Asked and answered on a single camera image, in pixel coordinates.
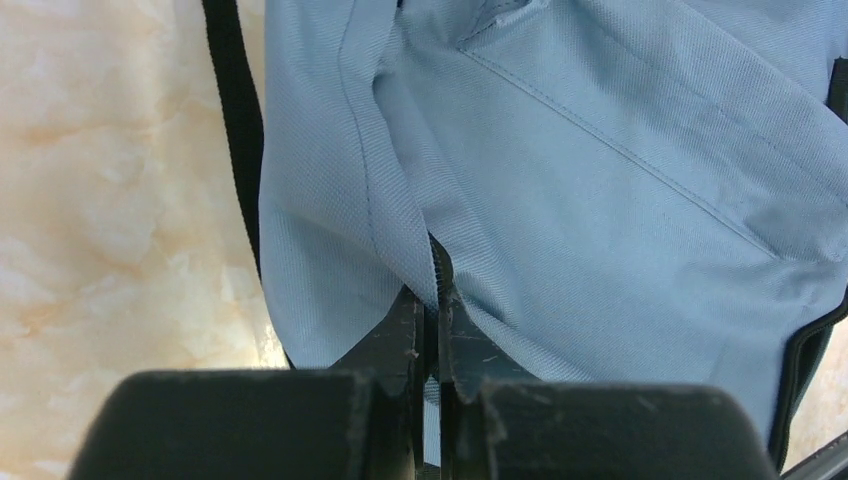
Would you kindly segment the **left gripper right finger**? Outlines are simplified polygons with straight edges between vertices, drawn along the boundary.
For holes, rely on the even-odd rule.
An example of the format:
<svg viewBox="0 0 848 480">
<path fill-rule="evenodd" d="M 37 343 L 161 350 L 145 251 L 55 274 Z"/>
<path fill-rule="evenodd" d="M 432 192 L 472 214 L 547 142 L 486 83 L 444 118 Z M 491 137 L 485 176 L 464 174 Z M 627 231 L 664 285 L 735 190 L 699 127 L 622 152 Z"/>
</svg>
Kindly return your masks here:
<svg viewBox="0 0 848 480">
<path fill-rule="evenodd" d="M 707 386 L 535 379 L 439 290 L 445 479 L 774 479 L 747 417 Z"/>
</svg>

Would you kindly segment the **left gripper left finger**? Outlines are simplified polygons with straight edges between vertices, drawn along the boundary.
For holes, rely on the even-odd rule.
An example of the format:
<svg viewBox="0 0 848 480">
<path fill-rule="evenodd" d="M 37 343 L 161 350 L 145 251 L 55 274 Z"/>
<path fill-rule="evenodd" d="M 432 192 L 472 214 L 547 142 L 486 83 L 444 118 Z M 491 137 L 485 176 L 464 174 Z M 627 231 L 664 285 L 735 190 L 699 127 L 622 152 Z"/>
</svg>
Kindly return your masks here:
<svg viewBox="0 0 848 480">
<path fill-rule="evenodd" d="M 426 309 L 402 289 L 325 369 L 145 371 L 104 402 L 73 479 L 412 479 Z"/>
</svg>

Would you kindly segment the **blue student backpack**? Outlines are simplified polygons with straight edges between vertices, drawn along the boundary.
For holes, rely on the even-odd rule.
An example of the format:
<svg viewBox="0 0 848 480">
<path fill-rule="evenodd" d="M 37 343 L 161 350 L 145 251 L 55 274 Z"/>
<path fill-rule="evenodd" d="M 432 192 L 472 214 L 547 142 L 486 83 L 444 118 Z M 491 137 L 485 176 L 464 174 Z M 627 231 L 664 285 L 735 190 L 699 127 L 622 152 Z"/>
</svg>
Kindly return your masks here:
<svg viewBox="0 0 848 480">
<path fill-rule="evenodd" d="M 846 314 L 843 1 L 203 5 L 290 364 L 455 290 L 547 381 L 695 383 L 777 464 Z"/>
</svg>

